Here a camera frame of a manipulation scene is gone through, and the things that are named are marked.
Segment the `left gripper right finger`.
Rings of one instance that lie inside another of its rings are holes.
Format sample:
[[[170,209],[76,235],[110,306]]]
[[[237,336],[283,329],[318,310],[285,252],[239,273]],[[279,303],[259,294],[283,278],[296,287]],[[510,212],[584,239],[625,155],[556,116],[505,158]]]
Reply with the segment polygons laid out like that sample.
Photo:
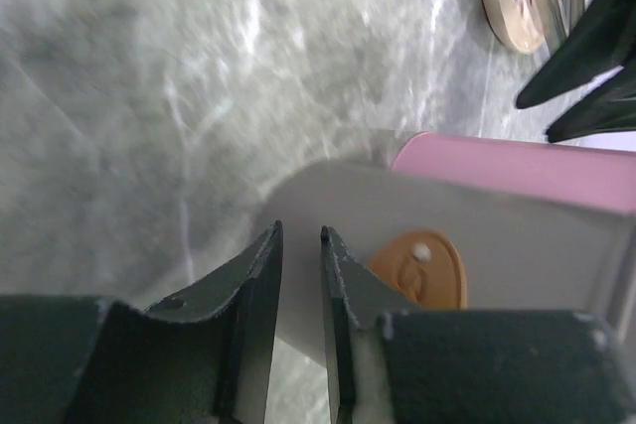
[[[635,371],[571,310],[424,311],[321,232],[334,423],[631,423]]]

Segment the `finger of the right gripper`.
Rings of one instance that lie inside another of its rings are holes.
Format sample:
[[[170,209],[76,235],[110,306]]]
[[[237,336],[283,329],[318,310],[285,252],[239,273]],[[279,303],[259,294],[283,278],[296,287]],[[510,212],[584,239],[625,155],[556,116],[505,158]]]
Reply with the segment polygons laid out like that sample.
[[[635,60],[576,103],[546,131],[549,143],[635,131]]]
[[[635,51],[635,0],[592,0],[571,33],[516,99],[537,106],[627,64]]]

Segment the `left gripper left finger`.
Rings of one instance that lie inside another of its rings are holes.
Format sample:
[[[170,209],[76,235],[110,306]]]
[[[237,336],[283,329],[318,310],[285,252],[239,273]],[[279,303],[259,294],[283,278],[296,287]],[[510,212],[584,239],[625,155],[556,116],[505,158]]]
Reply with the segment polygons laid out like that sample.
[[[145,310],[97,296],[1,299],[5,423],[260,423],[282,271],[271,225]]]

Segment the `pink cylindrical container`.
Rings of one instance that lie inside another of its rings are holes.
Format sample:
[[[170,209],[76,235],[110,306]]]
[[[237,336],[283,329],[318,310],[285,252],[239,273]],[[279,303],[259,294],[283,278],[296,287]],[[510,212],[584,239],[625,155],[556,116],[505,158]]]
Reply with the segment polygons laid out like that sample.
[[[607,212],[635,213],[635,154],[442,135],[411,137],[391,170]]]

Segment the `grey lid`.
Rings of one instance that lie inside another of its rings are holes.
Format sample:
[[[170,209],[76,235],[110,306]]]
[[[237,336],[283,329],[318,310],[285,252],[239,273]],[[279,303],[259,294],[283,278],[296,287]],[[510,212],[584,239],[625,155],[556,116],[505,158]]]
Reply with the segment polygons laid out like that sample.
[[[635,218],[556,204],[429,210],[392,222],[368,267],[429,309],[573,309],[625,338]]]

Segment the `grey cylindrical container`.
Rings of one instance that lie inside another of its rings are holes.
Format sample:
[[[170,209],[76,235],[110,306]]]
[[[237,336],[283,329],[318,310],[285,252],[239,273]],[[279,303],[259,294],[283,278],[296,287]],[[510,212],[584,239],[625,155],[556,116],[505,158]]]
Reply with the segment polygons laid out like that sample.
[[[334,423],[631,423],[635,217],[344,162],[282,182],[278,334]]]

